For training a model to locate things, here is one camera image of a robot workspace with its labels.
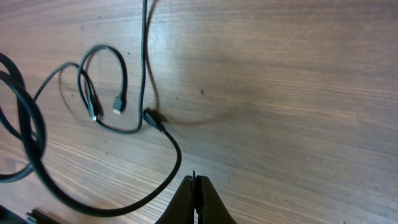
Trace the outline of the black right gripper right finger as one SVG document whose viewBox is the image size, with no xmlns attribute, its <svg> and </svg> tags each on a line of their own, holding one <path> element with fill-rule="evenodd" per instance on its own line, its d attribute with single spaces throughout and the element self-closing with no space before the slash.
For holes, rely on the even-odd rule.
<svg viewBox="0 0 398 224">
<path fill-rule="evenodd" d="M 196 178 L 195 210 L 199 224 L 237 224 L 207 176 Z"/>
</svg>

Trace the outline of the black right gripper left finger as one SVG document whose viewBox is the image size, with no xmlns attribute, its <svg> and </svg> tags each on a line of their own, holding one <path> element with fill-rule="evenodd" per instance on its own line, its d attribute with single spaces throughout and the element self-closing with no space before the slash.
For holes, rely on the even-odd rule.
<svg viewBox="0 0 398 224">
<path fill-rule="evenodd" d="M 155 224 L 192 224 L 194 207 L 193 177 L 188 175 L 184 177 L 169 205 Z"/>
</svg>

